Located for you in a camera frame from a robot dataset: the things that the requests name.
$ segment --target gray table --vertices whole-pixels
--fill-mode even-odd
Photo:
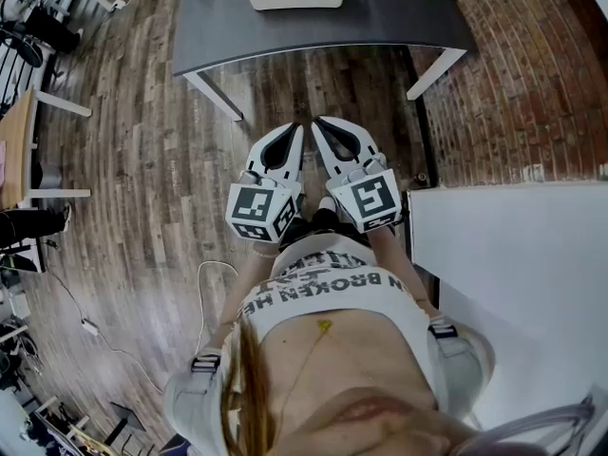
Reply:
[[[173,74],[238,121],[242,113],[205,69],[289,50],[362,44],[445,49],[408,91],[409,100],[476,49],[454,0],[344,0],[339,9],[265,11],[254,10],[249,0],[181,0]]]

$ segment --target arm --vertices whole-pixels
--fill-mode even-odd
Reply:
[[[406,252],[388,227],[368,233],[368,239],[378,267],[388,270],[401,280],[418,306],[430,317],[441,315],[428,300],[427,289],[414,270]]]
[[[211,336],[211,340],[205,348],[221,348],[224,339],[230,334],[237,321],[238,308],[243,299],[257,284],[270,277],[270,273],[275,265],[275,258],[278,255],[278,246],[257,243],[254,245],[253,250],[247,256],[245,265],[243,265],[238,273],[237,285],[226,296],[226,301],[219,317],[218,329]]]

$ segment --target hardwood floorboard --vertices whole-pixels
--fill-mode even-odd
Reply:
[[[61,250],[48,252],[49,269],[109,344],[133,353],[161,387],[196,347],[200,262],[238,266],[247,255],[223,218],[230,184],[256,140],[292,120],[334,115],[372,133],[402,186],[427,172],[402,49],[314,49],[215,68],[211,76],[245,115],[233,123],[171,76],[179,1],[133,0],[107,16],[91,0],[75,0],[69,26],[85,29],[84,50],[59,57],[65,82],[47,90],[90,106],[93,115],[43,105],[38,126],[40,160],[62,167],[65,186],[92,190],[90,199],[72,202],[71,228],[55,238]],[[327,176],[310,134],[305,145],[306,216]],[[233,283],[229,269],[203,267],[205,337]],[[35,393],[56,394],[88,414],[99,435],[117,422],[110,402],[131,407],[147,432],[134,433],[127,450],[164,444],[172,431],[162,398],[139,368],[82,329],[53,277],[24,275],[24,284],[45,362],[43,376],[30,377]]]

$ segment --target red brick wall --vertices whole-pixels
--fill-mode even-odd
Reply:
[[[608,180],[608,26],[594,0],[459,0],[479,54],[424,95],[443,184]],[[416,48],[421,74],[434,52]]]

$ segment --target lips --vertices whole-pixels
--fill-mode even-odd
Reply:
[[[405,415],[409,411],[409,406],[400,400],[387,396],[374,396],[359,400],[346,407],[333,419],[333,422],[366,421],[385,412]]]

